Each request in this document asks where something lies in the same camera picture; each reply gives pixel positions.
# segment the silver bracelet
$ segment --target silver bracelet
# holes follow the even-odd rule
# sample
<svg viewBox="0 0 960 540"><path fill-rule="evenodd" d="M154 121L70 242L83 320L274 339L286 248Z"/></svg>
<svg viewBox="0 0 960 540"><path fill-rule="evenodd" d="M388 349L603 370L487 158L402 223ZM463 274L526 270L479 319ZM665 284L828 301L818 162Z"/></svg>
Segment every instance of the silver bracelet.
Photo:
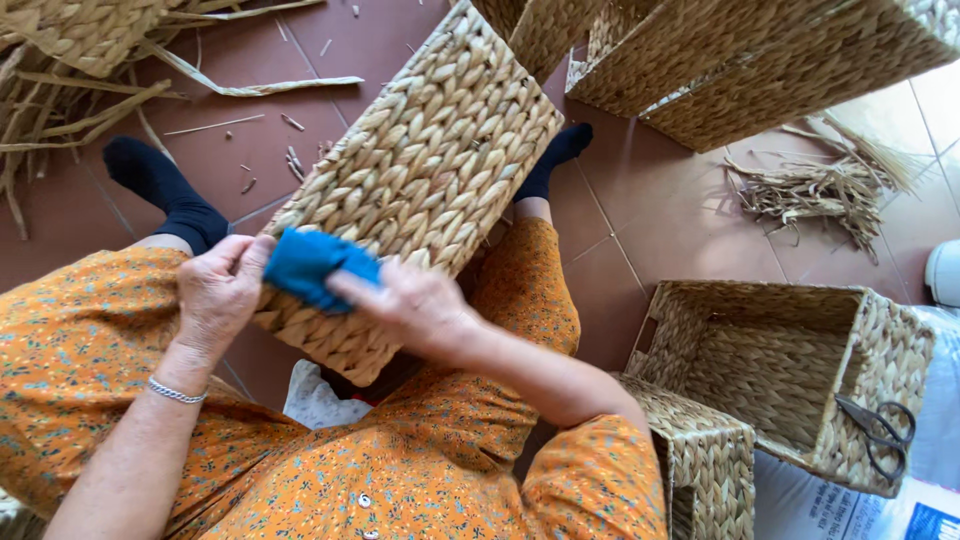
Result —
<svg viewBox="0 0 960 540"><path fill-rule="evenodd" d="M202 396L187 396L186 394L178 392L173 388L167 388L163 384L157 382L153 375L150 375L150 378L147 379L147 385L150 386L150 389L155 391L157 394L165 398L170 398L171 400L176 400L182 404L192 405L199 403L206 398L206 392L204 392Z"/></svg>

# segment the orange floral dress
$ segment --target orange floral dress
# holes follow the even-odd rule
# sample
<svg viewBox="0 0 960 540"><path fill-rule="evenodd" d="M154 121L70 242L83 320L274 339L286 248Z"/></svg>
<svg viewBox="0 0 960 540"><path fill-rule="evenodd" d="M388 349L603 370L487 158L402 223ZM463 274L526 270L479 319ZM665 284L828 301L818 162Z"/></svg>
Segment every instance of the orange floral dress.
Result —
<svg viewBox="0 0 960 540"><path fill-rule="evenodd" d="M144 388L177 327L176 250L101 252L0 297L0 486L50 517ZM557 234L515 224L473 305L572 354L579 320ZM309 431L215 380L170 538L665 538L648 433L618 416L561 431L526 480L538 414L510 388L421 371L360 422Z"/></svg>

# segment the blue cloth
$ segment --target blue cloth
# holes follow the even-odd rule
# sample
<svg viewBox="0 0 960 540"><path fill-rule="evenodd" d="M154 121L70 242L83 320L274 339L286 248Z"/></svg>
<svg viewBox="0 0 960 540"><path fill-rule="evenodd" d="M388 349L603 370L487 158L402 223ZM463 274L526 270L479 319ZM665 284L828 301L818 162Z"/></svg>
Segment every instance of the blue cloth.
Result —
<svg viewBox="0 0 960 540"><path fill-rule="evenodd" d="M380 284L380 263L355 244L327 233L287 229L267 263L263 280L326 313L352 306L326 288L326 277L343 269Z"/></svg>

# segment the black sock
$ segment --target black sock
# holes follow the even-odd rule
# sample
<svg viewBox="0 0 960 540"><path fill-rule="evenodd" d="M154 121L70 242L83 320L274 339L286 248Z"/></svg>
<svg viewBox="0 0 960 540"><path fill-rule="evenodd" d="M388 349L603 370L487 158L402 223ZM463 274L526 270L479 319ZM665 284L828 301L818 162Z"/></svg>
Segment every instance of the black sock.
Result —
<svg viewBox="0 0 960 540"><path fill-rule="evenodd" d="M197 194L159 150L128 136L104 147L107 172L118 184L167 214L154 234L174 234L199 255L228 234L229 222Z"/></svg>
<svg viewBox="0 0 960 540"><path fill-rule="evenodd" d="M557 165L580 156L580 153L590 145L591 140L593 140L593 126L589 124L577 124L559 132L547 145L520 189L516 191L514 202L527 197L541 197L549 200L550 172Z"/></svg>

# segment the wicker storage basket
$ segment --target wicker storage basket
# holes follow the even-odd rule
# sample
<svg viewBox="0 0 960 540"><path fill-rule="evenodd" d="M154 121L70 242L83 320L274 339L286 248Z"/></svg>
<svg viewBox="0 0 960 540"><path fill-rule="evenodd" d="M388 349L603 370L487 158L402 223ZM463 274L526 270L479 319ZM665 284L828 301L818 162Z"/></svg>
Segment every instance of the wicker storage basket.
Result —
<svg viewBox="0 0 960 540"><path fill-rule="evenodd" d="M705 152L960 58L960 0L613 0L567 93Z"/></svg>
<svg viewBox="0 0 960 540"><path fill-rule="evenodd" d="M264 232L322 230L458 273L564 123L463 0L307 176ZM268 287L254 321L366 386L399 344Z"/></svg>
<svg viewBox="0 0 960 540"><path fill-rule="evenodd" d="M473 0L516 60L543 84L577 39L587 34L603 0Z"/></svg>
<svg viewBox="0 0 960 540"><path fill-rule="evenodd" d="M94 77L106 77L165 11L182 0L16 0L0 6L0 28Z"/></svg>
<svg viewBox="0 0 960 540"><path fill-rule="evenodd" d="M933 339L909 309L869 288L661 282L626 373L752 425L769 454L894 497L900 481L871 466L866 437L833 394L920 414ZM906 431L904 418L892 423ZM875 457L896 468L893 453Z"/></svg>
<svg viewBox="0 0 960 540"><path fill-rule="evenodd" d="M629 375L613 374L647 412L660 461L667 538L754 537L754 429Z"/></svg>

